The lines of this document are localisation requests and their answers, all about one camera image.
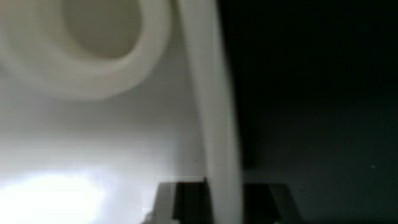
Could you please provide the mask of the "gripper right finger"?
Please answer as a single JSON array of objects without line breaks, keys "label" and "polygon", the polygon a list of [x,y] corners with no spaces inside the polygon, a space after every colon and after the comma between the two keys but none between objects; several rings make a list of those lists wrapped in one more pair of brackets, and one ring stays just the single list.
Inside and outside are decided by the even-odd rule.
[{"label": "gripper right finger", "polygon": [[284,184],[244,186],[244,224],[306,224]]}]

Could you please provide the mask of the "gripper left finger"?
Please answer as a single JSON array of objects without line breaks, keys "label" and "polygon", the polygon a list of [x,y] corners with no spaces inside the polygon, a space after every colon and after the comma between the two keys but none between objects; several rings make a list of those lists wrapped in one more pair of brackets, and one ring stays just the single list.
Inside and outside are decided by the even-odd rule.
[{"label": "gripper left finger", "polygon": [[164,182],[142,224],[208,224],[208,187],[204,182]]}]

